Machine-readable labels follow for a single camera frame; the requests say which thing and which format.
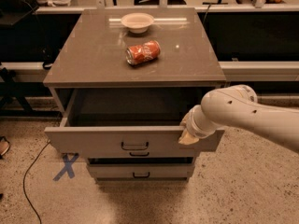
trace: drawer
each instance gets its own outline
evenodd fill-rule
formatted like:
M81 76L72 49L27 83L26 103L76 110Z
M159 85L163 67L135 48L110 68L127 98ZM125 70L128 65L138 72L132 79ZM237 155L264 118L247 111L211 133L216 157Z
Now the drawer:
M188 180L194 171L193 165L94 165L87 167L90 175L97 181L101 180L149 180L149 179L181 179Z
M196 88L78 89L61 125L45 132L60 152L86 158L194 157L197 145L178 143L179 123L200 100ZM214 139L200 147L208 149Z

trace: red can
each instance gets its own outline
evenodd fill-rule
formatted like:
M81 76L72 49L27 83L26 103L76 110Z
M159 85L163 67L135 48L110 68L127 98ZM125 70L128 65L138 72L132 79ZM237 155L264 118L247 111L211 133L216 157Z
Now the red can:
M149 41L142 45L131 46L126 50L127 62L137 65L158 57L160 45L157 41Z

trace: floor marking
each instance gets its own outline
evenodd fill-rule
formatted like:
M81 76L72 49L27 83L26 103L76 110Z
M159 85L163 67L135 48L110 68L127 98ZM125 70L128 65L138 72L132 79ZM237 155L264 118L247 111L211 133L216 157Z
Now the floor marking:
M68 159L67 154L63 155L64 168L53 178L53 180L57 182L65 173L68 174L69 178L75 177L72 164L77 160L77 158L78 158L78 153L75 154L71 160Z

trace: white bowl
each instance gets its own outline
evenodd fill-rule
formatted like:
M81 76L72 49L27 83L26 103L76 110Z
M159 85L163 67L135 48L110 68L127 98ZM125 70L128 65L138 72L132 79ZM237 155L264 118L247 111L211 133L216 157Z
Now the white bowl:
M130 13L121 18L121 24L135 34L146 32L153 22L153 17L147 13Z

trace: speckled floor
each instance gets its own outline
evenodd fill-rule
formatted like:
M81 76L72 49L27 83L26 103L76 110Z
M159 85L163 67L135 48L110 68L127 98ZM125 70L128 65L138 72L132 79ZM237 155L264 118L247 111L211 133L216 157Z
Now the speckled floor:
M11 143L0 160L0 223L37 224L22 180L47 144L45 127L57 119L0 118ZM85 162L64 168L62 155L47 146L25 187L44 224L106 223L298 223L299 156L252 133L227 128L215 153L202 153L188 183L103 182L95 184Z

